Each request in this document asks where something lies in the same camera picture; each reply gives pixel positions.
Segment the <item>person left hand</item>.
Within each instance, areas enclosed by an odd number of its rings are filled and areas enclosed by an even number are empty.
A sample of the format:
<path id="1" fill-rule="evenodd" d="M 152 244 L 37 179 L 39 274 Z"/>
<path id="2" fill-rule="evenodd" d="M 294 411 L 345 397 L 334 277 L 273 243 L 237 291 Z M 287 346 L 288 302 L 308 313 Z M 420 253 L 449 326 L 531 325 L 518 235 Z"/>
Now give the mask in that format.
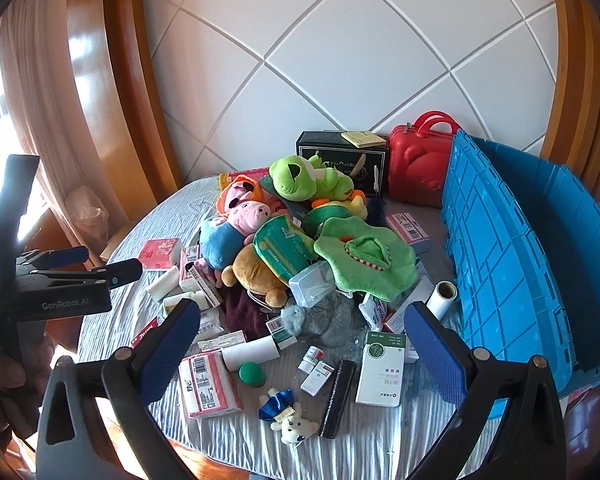
<path id="1" fill-rule="evenodd" d="M 0 351 L 0 388 L 15 389 L 23 386 L 26 382 L 35 386 L 35 400 L 45 392 L 48 378 L 50 378 L 50 361 L 55 353 L 53 339 L 47 334 L 38 343 L 34 352 L 34 370 L 27 374 L 22 365 L 5 356 Z M 9 422 L 4 414 L 0 401 L 0 433 L 5 431 Z"/>

